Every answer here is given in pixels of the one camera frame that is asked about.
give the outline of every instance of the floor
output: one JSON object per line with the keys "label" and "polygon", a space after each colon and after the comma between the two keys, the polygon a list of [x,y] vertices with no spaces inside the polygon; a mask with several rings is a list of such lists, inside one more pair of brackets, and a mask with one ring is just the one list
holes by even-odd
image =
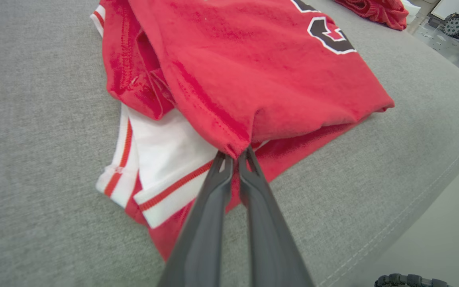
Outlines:
{"label": "floor", "polygon": [[459,68],[459,40],[428,24],[428,18],[409,25],[410,34],[421,40]]}
{"label": "floor", "polygon": [[[459,68],[459,41],[429,26],[426,15],[419,18],[409,32]],[[437,278],[459,287],[459,175],[351,287],[372,287],[379,276],[391,273]]]}

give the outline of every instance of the folded clothing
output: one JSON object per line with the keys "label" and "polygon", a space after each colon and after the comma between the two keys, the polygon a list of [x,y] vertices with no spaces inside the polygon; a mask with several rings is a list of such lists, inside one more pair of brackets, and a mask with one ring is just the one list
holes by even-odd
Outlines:
{"label": "folded clothing", "polygon": [[[190,123],[196,123],[189,127],[216,147],[206,149],[204,155],[210,158],[217,149],[236,157],[249,143],[266,142],[256,155],[267,180],[271,181],[370,113],[394,106],[343,32],[325,14],[300,1],[225,3],[221,7],[207,3],[198,3],[203,6],[200,8],[191,7],[193,15],[206,14],[206,9],[211,11],[211,16],[206,15],[212,22],[206,27],[190,19],[192,15],[179,16],[185,18],[180,24],[191,26],[182,32],[194,38],[201,34],[195,43],[177,31],[169,33],[171,29],[182,30],[177,24],[168,27],[167,19],[177,23],[177,16],[169,11],[163,15],[166,27],[161,27],[160,33],[155,31],[155,36],[159,42],[167,36],[170,43],[155,45],[149,29],[139,26],[141,21],[136,20],[127,1],[101,2],[106,7],[102,19],[105,24],[102,54],[107,88],[112,96],[131,108],[124,106],[122,113],[126,108],[134,140],[138,133],[148,133],[142,138],[144,143],[157,144],[160,133],[167,132],[169,126],[163,125],[162,129],[149,133],[152,121],[137,128],[133,118],[146,118],[143,117],[146,115],[159,120],[157,125],[161,125],[169,113],[177,112],[172,111],[177,107],[185,116],[189,115]],[[191,5],[181,1],[169,4]],[[249,6],[244,18],[238,15],[239,4]],[[235,27],[228,13],[238,20]],[[171,42],[171,37],[181,37],[181,41]],[[182,45],[187,54],[182,55]],[[179,129],[176,134],[183,136],[184,130]],[[134,205],[138,205],[155,245],[167,259],[210,162],[184,170],[183,177],[178,178],[177,174],[177,181],[171,185],[153,189],[150,188],[153,182],[163,180],[163,174],[153,169],[176,170],[174,157],[164,150],[154,152],[155,157],[148,156],[153,149],[139,143],[136,146],[139,176],[133,190],[126,191],[131,196],[126,206],[135,210]],[[153,165],[154,158],[162,164]],[[146,165],[152,168],[148,171],[153,176],[145,176]],[[234,178],[228,210],[239,203],[238,183]],[[105,190],[103,184],[97,188]]]}
{"label": "folded clothing", "polygon": [[[354,124],[393,106],[334,21],[300,0],[129,0],[125,12],[126,2],[112,2],[119,10],[107,9],[108,21],[133,12],[145,36],[135,34],[124,55],[148,57],[149,43],[177,109],[233,158],[252,142]],[[133,23],[104,31],[104,47],[135,33]],[[117,59],[106,52],[110,67]]]}
{"label": "folded clothing", "polygon": [[[90,18],[103,37],[104,6]],[[177,110],[155,121],[122,103],[116,151],[95,187],[148,228],[166,260],[216,152]]]}
{"label": "folded clothing", "polygon": [[392,29],[402,31],[406,28],[408,11],[401,0],[335,0],[362,18],[386,24]]}

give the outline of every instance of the white object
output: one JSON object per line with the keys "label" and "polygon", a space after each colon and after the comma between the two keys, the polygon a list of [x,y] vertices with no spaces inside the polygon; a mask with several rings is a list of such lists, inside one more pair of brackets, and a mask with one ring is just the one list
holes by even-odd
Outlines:
{"label": "white object", "polygon": [[442,20],[452,13],[459,14],[459,0],[440,0],[439,4],[432,11],[433,15]]}
{"label": "white object", "polygon": [[412,3],[408,2],[407,0],[401,0],[401,3],[403,3],[403,7],[405,7],[405,10],[408,11],[408,16],[406,17],[406,24],[408,25],[412,23],[412,21],[414,21],[421,7],[417,7]]}
{"label": "white object", "polygon": [[[105,17],[101,5],[90,16],[100,36]],[[216,153],[177,109],[155,121],[122,104],[116,151],[95,187],[125,209],[134,201],[156,228],[196,198]]]}

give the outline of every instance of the seam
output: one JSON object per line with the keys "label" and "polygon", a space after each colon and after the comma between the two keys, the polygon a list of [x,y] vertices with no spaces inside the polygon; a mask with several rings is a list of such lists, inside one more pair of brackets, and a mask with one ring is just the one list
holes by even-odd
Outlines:
{"label": "seam", "polygon": [[180,187],[184,186],[194,178],[197,178],[204,172],[208,171],[210,167],[212,166],[213,160],[207,162],[206,164],[202,165],[195,171],[191,172],[190,174],[184,176],[183,178],[180,178],[177,180],[175,183],[171,184],[169,187],[164,189],[163,191],[160,192],[160,194],[154,196],[153,198],[139,204],[139,209],[142,212],[146,212],[148,209],[154,207],[155,205],[159,204],[164,198],[168,197],[171,195],[173,192],[178,190]]}
{"label": "seam", "polygon": [[98,21],[100,22],[100,25],[102,26],[102,28],[104,27],[104,19],[102,18],[102,16],[100,16],[100,13],[98,13],[96,10],[94,11],[93,15],[95,15],[95,17],[97,17]]}
{"label": "seam", "polygon": [[122,169],[124,169],[127,165],[127,161],[129,159],[129,153],[131,150],[131,140],[132,140],[132,127],[130,120],[127,120],[127,130],[126,130],[126,138],[124,144],[124,152],[122,154],[122,159],[120,160],[120,165],[115,169],[115,173],[109,180],[106,188],[104,189],[104,194],[108,197],[111,197],[113,194],[114,189],[116,189],[116,185],[120,181],[122,177]]}
{"label": "seam", "polygon": [[131,74],[131,47],[129,47],[129,11],[128,7],[122,7],[122,35],[120,38],[120,47],[122,48],[122,82],[121,87],[127,88],[130,82]]}
{"label": "seam", "polygon": [[[384,227],[384,229],[382,229],[379,233],[377,233],[375,235],[375,237],[373,237],[371,240],[368,241],[368,243],[366,243],[361,249],[359,249],[359,251],[357,251],[350,259],[346,260],[345,263],[343,263],[343,265],[341,265],[339,268],[337,268],[332,274],[330,274],[330,276],[326,277],[326,279],[324,281],[321,281],[319,286],[323,286],[324,283],[326,283],[330,278],[332,278],[337,272],[339,272],[339,270],[341,270],[343,267],[345,267],[348,263],[350,263],[357,255],[359,255],[361,252],[364,251],[364,249],[368,246],[370,246],[373,241],[375,241],[375,239],[378,238],[378,236],[383,233],[384,231],[386,231],[406,210],[408,210],[412,205],[413,203],[417,202],[417,205],[419,205],[419,203],[422,201],[422,200],[419,200],[419,198],[422,197],[422,199],[426,198],[426,195],[428,194],[426,191],[428,190],[431,190],[431,188],[433,187],[434,184],[436,184],[434,187],[438,187],[441,183],[441,179],[443,178],[446,178],[449,173],[454,169],[455,167],[455,163],[458,163],[459,162],[459,156],[457,156],[457,158],[446,168],[446,170],[441,173],[441,175],[439,175],[438,178],[436,178],[436,180],[434,180],[428,187],[426,187],[426,189],[424,189],[424,191],[422,191],[421,194],[417,195],[416,198],[414,198],[410,204],[408,204],[407,207],[405,207],[405,209],[403,209],[403,211],[401,211],[398,216],[396,218],[394,218],[392,221],[390,221],[390,223],[388,225],[386,225],[386,227]],[[401,219],[400,221],[398,221],[382,238],[380,238],[379,241],[377,241],[364,255],[362,255],[359,259],[357,259],[357,261],[355,261],[355,263],[350,266],[343,274],[341,274],[338,278],[336,278],[333,282],[330,283],[330,285],[328,285],[328,287],[331,287],[332,285],[334,285],[334,283],[336,283],[337,281],[339,281],[346,273],[348,273],[353,267],[355,267],[359,261],[361,261],[362,259],[364,259],[366,256],[368,256],[368,254],[373,251],[373,249],[375,249],[378,244],[380,242],[382,242],[401,222],[403,222],[403,220],[405,220],[405,218],[410,215],[414,210],[416,210],[415,208],[412,208],[412,210],[410,212],[407,212]]]}
{"label": "seam", "polygon": [[[193,160],[192,162],[196,163],[196,165],[195,165],[195,166],[197,166],[196,169],[199,169],[203,165],[206,165],[208,163],[208,161],[211,162],[212,160],[210,160],[210,159],[201,160],[201,159],[196,158],[196,160],[195,161]],[[159,194],[162,193],[162,191],[164,191],[164,189],[167,189],[167,188],[171,187],[171,185],[175,184],[175,182],[179,181],[181,178],[184,178],[184,177],[188,176],[190,173],[192,173],[193,171],[196,170],[196,169],[193,170],[191,167],[192,166],[184,167],[184,168],[180,169],[180,171],[178,171],[177,173],[175,173],[173,175],[169,175],[166,178],[162,178],[159,182],[154,183],[153,185],[143,185],[142,190],[139,191],[138,193],[136,193],[135,196],[137,196],[138,194],[143,193],[143,192],[144,193],[149,193],[150,190],[154,191],[154,190],[157,190],[157,189],[161,190],[159,192]]]}
{"label": "seam", "polygon": [[[202,111],[204,111],[205,114],[207,114],[212,120],[214,120],[215,124],[217,124],[219,126],[219,128],[226,134],[226,136],[228,136],[228,138],[231,138],[231,140],[242,140],[242,141],[247,141],[243,138],[240,137],[240,135],[238,135],[237,133],[231,133],[231,131],[228,131],[228,125],[226,125],[226,122],[224,122],[223,120],[221,120],[219,118],[219,116],[217,116],[215,113],[213,113],[210,109],[208,109],[208,107],[206,107],[205,105],[201,104],[197,104],[195,100],[191,100],[191,93],[189,93],[189,91],[187,90],[186,87],[184,87],[184,85],[182,85],[182,83],[180,83],[180,81],[177,81],[178,83],[178,86],[180,87],[180,89],[182,89],[184,91],[184,95],[186,96],[186,98],[188,99],[188,101],[196,108],[198,109],[201,109]],[[237,154],[233,149],[230,149],[229,147],[228,148],[228,152],[231,152],[235,155],[235,158],[237,158],[239,156],[239,154]]]}

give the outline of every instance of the stitching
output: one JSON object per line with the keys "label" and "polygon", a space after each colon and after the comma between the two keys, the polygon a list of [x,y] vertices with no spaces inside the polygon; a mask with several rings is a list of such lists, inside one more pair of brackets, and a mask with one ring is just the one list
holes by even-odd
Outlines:
{"label": "stitching", "polygon": [[204,172],[210,169],[212,166],[213,160],[207,162],[206,164],[202,165],[198,169],[194,170],[190,174],[184,176],[183,178],[180,178],[177,180],[175,183],[171,184],[171,186],[167,187],[167,189],[164,189],[164,191],[160,192],[160,194],[154,196],[153,198],[147,200],[144,203],[139,204],[139,209],[142,212],[147,211],[148,209],[154,207],[155,205],[159,204],[164,198],[168,197],[170,194],[175,192],[177,189],[188,183],[189,181],[193,180],[194,178],[197,178]]}
{"label": "stitching", "polygon": [[[388,225],[386,225],[386,227],[384,227],[384,229],[382,229],[379,233],[377,233],[375,235],[375,237],[373,237],[371,240],[368,241],[368,243],[366,243],[366,245],[364,245],[361,249],[359,249],[359,251],[357,251],[350,259],[346,260],[346,262],[341,265],[339,268],[337,268],[332,274],[330,274],[330,276],[328,276],[324,281],[320,282],[320,285],[319,286],[322,286],[324,285],[324,283],[326,283],[330,278],[332,278],[340,269],[342,269],[343,267],[345,267],[348,263],[350,263],[354,258],[355,256],[359,255],[359,253],[361,253],[366,247],[368,247],[371,243],[373,243],[373,241],[375,239],[377,239],[377,237],[382,233],[384,232],[385,230],[388,229],[388,227],[390,227],[391,224],[393,224],[407,209],[410,208],[410,206],[414,203],[414,202],[418,202],[418,204],[422,201],[422,200],[419,200],[419,198],[421,198],[421,196],[424,198],[426,198],[426,195],[428,193],[426,193],[426,191],[430,190],[432,185],[434,185],[435,183],[437,183],[435,185],[435,187],[438,187],[440,184],[441,184],[441,178],[446,178],[448,176],[448,174],[450,173],[450,171],[454,168],[454,164],[455,163],[458,163],[459,162],[459,156],[457,156],[457,158],[446,168],[446,170],[441,173],[441,175],[439,175],[439,177],[434,180],[428,187],[426,187],[426,189],[424,189],[424,191],[422,191],[421,194],[419,194],[418,196],[416,196],[416,198],[414,198],[412,200],[412,202],[410,202],[410,204],[408,204],[407,207],[405,207],[405,209],[403,209],[403,211],[401,211],[398,216],[396,218],[394,218]],[[350,266],[348,268],[348,270],[346,270],[346,272],[344,272],[342,275],[340,275],[337,279],[335,279],[330,285],[328,285],[328,287],[331,287],[332,285],[334,285],[334,283],[336,283],[337,281],[339,281],[344,274],[348,273],[354,266],[357,265],[357,263],[359,261],[361,261],[362,259],[364,259],[366,256],[368,256],[368,254],[373,250],[375,249],[375,247],[377,247],[377,245],[384,239],[386,238],[408,215],[410,215],[415,209],[413,208],[410,212],[406,213],[400,221],[398,221],[382,238],[380,238],[380,240],[378,242],[376,242],[373,247],[371,247],[371,249],[369,249],[364,255],[362,255],[359,259],[357,259],[357,261],[355,261],[355,263]]]}
{"label": "stitching", "polygon": [[131,150],[131,140],[132,140],[132,128],[131,128],[131,121],[127,120],[127,131],[126,131],[126,138],[125,138],[125,145],[124,145],[124,153],[122,154],[122,159],[120,160],[120,165],[115,167],[114,174],[109,180],[106,188],[104,189],[104,194],[108,197],[111,197],[113,194],[114,189],[116,189],[116,185],[120,181],[122,177],[123,171],[127,165],[127,161],[129,160],[129,153]]}
{"label": "stitching", "polygon": [[[190,99],[191,98],[191,93],[189,93],[189,91],[187,91],[187,88],[184,87],[184,85],[182,85],[182,83],[180,83],[180,81],[177,81],[178,83],[178,86],[180,87],[180,89],[182,89],[184,91],[184,95]],[[194,89],[191,88],[191,91],[193,94],[195,94],[196,92],[194,91]],[[228,126],[223,122],[223,124],[221,124],[221,121],[220,121],[220,118],[215,115],[215,113],[213,113],[210,109],[208,109],[205,105],[199,105],[196,103],[195,100],[190,100],[191,104],[195,107],[197,107],[198,109],[201,109],[203,110],[206,114],[208,114],[209,116],[211,116],[211,119],[213,119],[215,121],[215,123],[220,127],[220,129],[226,134],[226,136],[228,136],[229,138],[231,138],[231,140],[234,140],[235,137],[232,136],[232,134],[234,136],[237,136],[237,139],[236,140],[244,140],[242,139],[239,135],[237,135],[236,133],[231,133],[230,131],[228,131]],[[239,156],[238,154],[235,153],[235,151],[233,149],[230,149],[228,150],[228,152],[232,152],[236,157]]]}
{"label": "stitching", "polygon": [[100,25],[102,26],[102,28],[104,27],[104,19],[102,18],[102,16],[100,16],[100,13],[98,13],[97,11],[95,11],[93,13],[93,15],[95,15],[98,19],[98,21],[100,22]]}
{"label": "stitching", "polygon": [[127,87],[130,81],[131,67],[131,47],[129,46],[129,15],[127,7],[122,7],[122,36],[120,47],[122,47],[122,87]]}

